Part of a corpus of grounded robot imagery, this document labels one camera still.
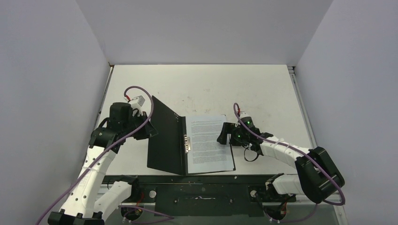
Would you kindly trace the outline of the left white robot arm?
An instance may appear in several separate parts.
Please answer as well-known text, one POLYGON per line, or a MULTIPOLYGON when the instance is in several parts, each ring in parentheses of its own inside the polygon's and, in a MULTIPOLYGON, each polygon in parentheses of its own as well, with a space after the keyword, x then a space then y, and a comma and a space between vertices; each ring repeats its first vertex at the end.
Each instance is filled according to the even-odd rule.
POLYGON ((66 201, 50 213, 50 225, 103 225, 122 203, 136 201, 140 189, 137 178, 123 175, 100 199, 97 198, 106 172, 127 138, 144 140, 156 135, 151 114, 142 110, 143 101, 116 102, 109 116, 93 130, 84 164, 77 181, 63 194, 66 201))

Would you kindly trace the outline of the grey and black folder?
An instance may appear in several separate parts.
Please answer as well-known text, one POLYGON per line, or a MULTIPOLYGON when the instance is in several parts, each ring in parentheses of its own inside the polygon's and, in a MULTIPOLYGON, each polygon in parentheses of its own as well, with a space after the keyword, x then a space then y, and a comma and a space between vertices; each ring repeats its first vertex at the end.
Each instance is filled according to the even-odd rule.
POLYGON ((178 115, 156 97, 153 97, 153 103, 151 123, 158 134, 149 138, 147 167, 177 175, 189 175, 187 152, 190 145, 186 134, 186 116, 178 115))

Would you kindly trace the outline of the printed paper sheet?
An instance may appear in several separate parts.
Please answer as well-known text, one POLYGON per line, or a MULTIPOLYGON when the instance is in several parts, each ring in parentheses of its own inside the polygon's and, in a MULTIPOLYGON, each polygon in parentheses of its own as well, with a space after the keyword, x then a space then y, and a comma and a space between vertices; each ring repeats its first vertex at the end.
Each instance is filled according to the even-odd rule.
POLYGON ((232 150, 220 144, 225 115, 186 116, 186 134, 190 149, 187 152, 187 173, 205 174, 229 172, 235 169, 232 150))

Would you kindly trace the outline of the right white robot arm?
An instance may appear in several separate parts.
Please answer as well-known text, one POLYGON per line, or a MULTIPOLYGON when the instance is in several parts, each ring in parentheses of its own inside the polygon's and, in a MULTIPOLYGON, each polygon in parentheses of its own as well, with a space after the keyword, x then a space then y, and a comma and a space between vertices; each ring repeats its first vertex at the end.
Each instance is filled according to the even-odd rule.
POLYGON ((266 181, 265 194, 271 201, 283 195, 305 195, 314 203, 342 206, 346 202, 344 178, 322 147, 309 149, 287 143, 260 132, 250 120, 243 124, 225 122, 217 142, 250 149, 296 169, 296 174, 279 173, 266 181))

